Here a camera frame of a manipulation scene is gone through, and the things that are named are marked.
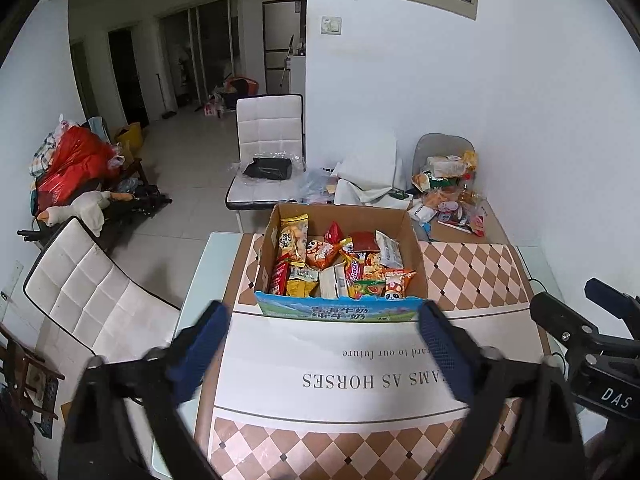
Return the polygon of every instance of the chip bag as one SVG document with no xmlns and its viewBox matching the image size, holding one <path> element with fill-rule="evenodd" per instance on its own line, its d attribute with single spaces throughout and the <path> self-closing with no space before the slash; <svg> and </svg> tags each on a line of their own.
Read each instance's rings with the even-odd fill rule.
<svg viewBox="0 0 640 480">
<path fill-rule="evenodd" d="M 340 246 L 322 240 L 309 240 L 306 245 L 306 263 L 318 269 L 326 269 L 340 251 Z"/>
<path fill-rule="evenodd" d="M 306 233 L 309 227 L 309 215 L 280 219 L 280 237 L 278 238 L 278 261 L 287 260 L 292 266 L 306 265 Z"/>
<path fill-rule="evenodd" d="M 349 297 L 356 300 L 355 282 L 362 279 L 363 264 L 361 264 L 354 256 L 350 254 L 344 255 L 344 278 L 347 282 L 347 291 Z"/>
</svg>

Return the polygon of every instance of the red snack bag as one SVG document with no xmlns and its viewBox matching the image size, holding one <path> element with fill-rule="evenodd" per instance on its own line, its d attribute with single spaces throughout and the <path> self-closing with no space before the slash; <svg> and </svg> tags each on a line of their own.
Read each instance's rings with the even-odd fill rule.
<svg viewBox="0 0 640 480">
<path fill-rule="evenodd" d="M 275 267 L 273 267 L 273 272 L 271 273 L 271 286 L 269 289 L 269 294 L 284 296 L 288 273 L 289 262 L 287 260 L 281 260 L 276 263 Z"/>
<path fill-rule="evenodd" d="M 358 231 L 351 233 L 353 251 L 355 253 L 379 253 L 380 248 L 376 243 L 376 235 L 371 231 Z"/>
<path fill-rule="evenodd" d="M 337 245 L 340 243 L 340 240 L 344 238 L 342 231 L 340 231 L 340 226 L 338 222 L 332 222 L 327 231 L 324 233 L 324 241 L 329 242 L 330 244 Z"/>
</svg>

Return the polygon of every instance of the white leather chair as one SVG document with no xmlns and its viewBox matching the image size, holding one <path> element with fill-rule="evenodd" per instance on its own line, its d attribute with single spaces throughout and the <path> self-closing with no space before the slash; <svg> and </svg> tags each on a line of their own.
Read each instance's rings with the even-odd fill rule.
<svg viewBox="0 0 640 480">
<path fill-rule="evenodd" d="M 76 217 L 33 264 L 24 293 L 62 330 L 108 362 L 171 342 L 180 311 L 134 283 Z"/>
<path fill-rule="evenodd" d="M 260 153 L 288 153 L 304 159 L 303 102 L 299 94 L 269 95 L 238 100 L 240 165 L 245 168 Z M 236 212 L 271 209 L 277 203 L 298 199 L 295 179 L 250 179 L 236 175 L 226 193 L 226 207 Z"/>
</svg>

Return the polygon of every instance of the wooden chair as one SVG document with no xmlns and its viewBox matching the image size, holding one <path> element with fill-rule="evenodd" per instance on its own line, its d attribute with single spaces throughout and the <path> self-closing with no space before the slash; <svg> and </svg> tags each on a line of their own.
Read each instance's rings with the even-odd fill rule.
<svg viewBox="0 0 640 480">
<path fill-rule="evenodd" d="M 17 342 L 2 324 L 0 324 L 0 334 L 7 339 L 6 347 L 0 345 L 0 360 L 2 361 L 0 372 L 4 375 L 7 387 L 16 405 L 21 410 L 33 411 L 57 419 L 58 416 L 53 411 L 44 410 L 36 406 L 31 400 L 27 390 L 35 392 L 36 389 L 27 384 L 27 373 L 30 365 L 36 367 L 44 373 L 45 383 L 49 378 L 63 381 L 65 379 L 64 375 L 47 368 L 39 355 Z"/>
</svg>

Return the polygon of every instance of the doorway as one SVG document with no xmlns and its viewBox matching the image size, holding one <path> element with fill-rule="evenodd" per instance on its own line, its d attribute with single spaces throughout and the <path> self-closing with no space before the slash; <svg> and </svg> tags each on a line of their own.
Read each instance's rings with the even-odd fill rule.
<svg viewBox="0 0 640 480">
<path fill-rule="evenodd" d="M 203 105 L 242 73 L 238 0 L 215 0 L 160 20 L 164 54 L 179 107 Z"/>
<path fill-rule="evenodd" d="M 304 54 L 306 0 L 279 0 L 262 4 L 264 71 L 267 94 L 288 94 L 287 59 Z"/>
<path fill-rule="evenodd" d="M 86 63 L 86 54 L 84 52 L 84 43 L 76 41 L 70 45 L 71 49 L 71 65 L 74 69 L 74 77 L 76 78 L 76 87 L 78 88 L 78 96 L 82 104 L 84 118 L 90 119 L 100 115 L 98 105 L 95 101 L 94 89 L 91 86 L 91 78 L 89 76 L 89 67 Z"/>
<path fill-rule="evenodd" d="M 131 30 L 129 28 L 112 30 L 109 33 L 109 49 L 113 74 L 127 123 L 140 123 L 144 128 L 149 124 L 149 117 L 146 114 L 145 101 L 140 89 Z"/>
</svg>

